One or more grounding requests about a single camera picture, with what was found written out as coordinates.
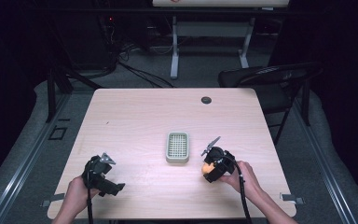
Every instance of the gray carpet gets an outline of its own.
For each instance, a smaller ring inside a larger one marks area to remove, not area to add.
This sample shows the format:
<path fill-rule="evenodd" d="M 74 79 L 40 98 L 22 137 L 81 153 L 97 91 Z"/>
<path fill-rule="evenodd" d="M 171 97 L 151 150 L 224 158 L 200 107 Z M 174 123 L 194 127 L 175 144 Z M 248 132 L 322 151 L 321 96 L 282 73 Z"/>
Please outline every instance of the gray carpet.
<path fill-rule="evenodd" d="M 248 53 L 249 64 L 251 66 L 267 64 L 273 45 L 273 39 L 255 36 Z M 216 79 L 221 70 L 240 67 L 237 56 L 237 49 L 240 47 L 241 42 L 238 39 L 186 39 L 180 48 L 179 78 L 176 80 L 169 78 L 170 52 L 160 54 L 153 50 L 150 52 L 133 50 L 129 55 L 122 55 L 124 59 L 129 56 L 127 61 L 122 60 L 122 62 L 163 77 L 178 88 L 212 88 L 218 87 Z M 121 66 L 118 66 L 112 74 L 94 78 L 93 81 L 106 88 L 151 88 L 150 84 Z M 5 207 L 5 212 L 0 218 L 2 223 L 50 222 L 47 218 L 48 209 L 41 207 L 40 204 L 55 191 L 92 95 L 92 90 L 83 83 L 76 80 L 72 80 L 72 83 L 75 91 L 68 98 L 58 93 L 58 98 L 62 97 L 63 106 L 49 127 L 45 124 L 48 112 L 46 83 L 35 88 L 38 98 L 33 115 L 0 169 L 0 200 L 28 153 L 34 147 L 40 147 L 41 150 L 40 154 L 36 155 L 35 163 L 31 164 L 32 170 L 26 176 L 25 182 L 21 184 L 21 190 L 13 195 L 12 203 Z M 276 118 L 267 117 L 267 121 L 272 119 Z M 310 140 L 302 131 L 301 122 L 302 120 L 296 116 L 296 111 L 292 110 L 282 132 L 280 143 L 276 146 L 290 190 L 306 202 L 296 206 L 295 219 L 300 223 L 343 223 L 325 185 L 325 179 L 315 159 Z M 315 94 L 311 95 L 310 100 L 310 123 L 358 223 L 358 187 L 331 144 L 328 124 Z M 54 127 L 66 129 L 62 140 L 48 140 Z M 77 220 L 76 223 L 88 223 L 88 221 Z"/>

